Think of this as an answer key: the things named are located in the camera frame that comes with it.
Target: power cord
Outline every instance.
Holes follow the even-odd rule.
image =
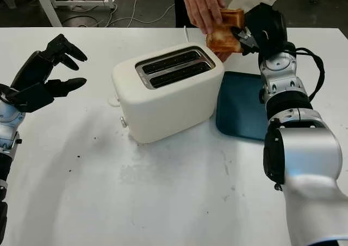
[[[139,19],[137,19],[137,18],[134,18],[134,17],[123,17],[123,18],[118,18],[118,19],[115,19],[115,20],[113,20],[112,22],[110,22],[109,23],[109,25],[108,26],[110,26],[111,24],[113,24],[113,23],[115,23],[115,22],[118,22],[118,21],[120,21],[120,20],[127,20],[127,19],[130,19],[130,21],[137,21],[137,22],[141,22],[141,23],[154,23],[154,22],[157,22],[157,21],[159,21],[159,20],[161,20],[166,14],[167,14],[167,12],[171,9],[171,8],[173,8],[174,7],[174,4],[172,4],[171,6],[169,6],[166,10],[165,10],[165,12],[159,17],[159,18],[157,18],[157,19],[155,19],[155,20],[153,20],[153,21],[141,21],[141,20],[139,20]]]
[[[135,1],[134,1],[132,18],[131,18],[131,20],[129,21],[129,24],[127,25],[127,28],[129,28],[129,26],[131,26],[131,23],[132,23],[132,21],[133,21],[134,13],[135,13],[135,6],[136,6],[136,2],[137,2],[137,1],[138,1],[138,0],[135,0]]]
[[[186,25],[184,25],[184,35],[185,35],[185,40],[186,40],[186,42],[190,42],[190,41],[189,41],[189,34],[188,34],[188,32],[187,32]]]
[[[165,11],[164,13],[157,19],[153,20],[153,21],[142,21],[142,20],[139,20],[137,18],[134,18],[134,14],[135,14],[135,7],[136,7],[136,3],[137,3],[138,0],[135,0],[134,1],[134,4],[133,4],[133,11],[132,11],[132,16],[131,17],[122,17],[122,18],[118,18],[118,19],[115,19],[113,21],[112,18],[113,18],[113,14],[117,11],[117,4],[114,4],[114,9],[110,11],[110,16],[109,16],[109,20],[106,22],[105,24],[105,28],[106,27],[109,27],[110,25],[112,25],[113,23],[115,22],[118,22],[120,20],[130,20],[128,25],[127,25],[127,28],[129,28],[129,26],[132,24],[133,21],[137,21],[137,22],[140,22],[140,23],[146,23],[146,24],[149,24],[149,23],[154,23],[154,22],[157,22],[159,20],[161,20],[166,14],[167,12],[174,7],[174,4],[172,4],[171,6],[169,6]],[[92,7],[92,8],[88,8],[88,9],[83,9],[83,10],[74,10],[72,9],[71,11],[74,11],[74,12],[88,12],[88,11],[92,11],[94,10],[96,7]],[[90,15],[77,15],[77,16],[73,16],[73,17],[70,17],[70,18],[67,18],[65,19],[64,21],[62,21],[62,24],[64,24],[65,22],[69,21],[69,20],[72,20],[74,18],[79,18],[79,17],[87,17],[87,18],[90,18],[90,19],[93,19],[94,21],[96,21],[96,23],[92,26],[92,27],[95,27],[95,26],[98,26],[99,27],[99,24],[101,22],[103,22],[104,20],[101,20],[101,21],[97,21],[97,19],[95,19],[94,17],[90,16]],[[79,27],[87,27],[86,24],[80,24],[78,25]],[[188,40],[188,36],[187,36],[187,31],[185,31],[185,34],[186,34],[186,39],[187,41]]]

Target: floor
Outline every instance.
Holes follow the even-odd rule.
[[[117,11],[112,20],[130,17],[135,0],[115,0]],[[153,21],[174,3],[174,0],[138,0],[135,16],[143,21]],[[0,27],[46,27],[50,23],[41,10],[37,0],[16,0],[17,9],[10,10],[0,2]],[[284,13],[288,27],[338,27],[348,37],[348,0],[278,0],[275,7]],[[74,12],[68,7],[60,7],[57,14],[61,21],[67,18],[87,15],[91,17],[72,18],[64,26],[99,26],[104,27],[110,11],[98,7],[88,12]],[[112,23],[110,27],[126,27],[129,20]],[[159,21],[140,23],[133,21],[131,27],[174,27],[175,13],[171,8]]]

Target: toaster slot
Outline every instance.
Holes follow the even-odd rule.
[[[159,87],[201,74],[210,69],[211,67],[206,62],[199,62],[188,67],[181,68],[180,70],[154,77],[150,79],[150,83],[152,87],[157,89]]]
[[[145,74],[152,74],[158,71],[166,70],[167,68],[175,67],[190,61],[198,60],[200,55],[197,51],[189,51],[180,55],[176,55],[164,60],[157,61],[142,67]]]

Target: human hand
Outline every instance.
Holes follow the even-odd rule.
[[[222,61],[225,62],[232,52],[214,52],[214,54]]]
[[[213,33],[213,19],[222,23],[220,8],[225,8],[224,0],[184,0],[190,22],[199,27],[203,34]]]

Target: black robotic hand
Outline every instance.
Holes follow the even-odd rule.
[[[34,52],[16,75],[11,87],[0,84],[0,97],[20,112],[33,112],[54,101],[55,97],[65,97],[70,91],[86,83],[84,78],[74,78],[66,82],[59,79],[47,80],[52,69],[62,63],[72,70],[77,64],[68,56],[86,61],[86,55],[70,43],[63,34],[54,38],[44,51]]]

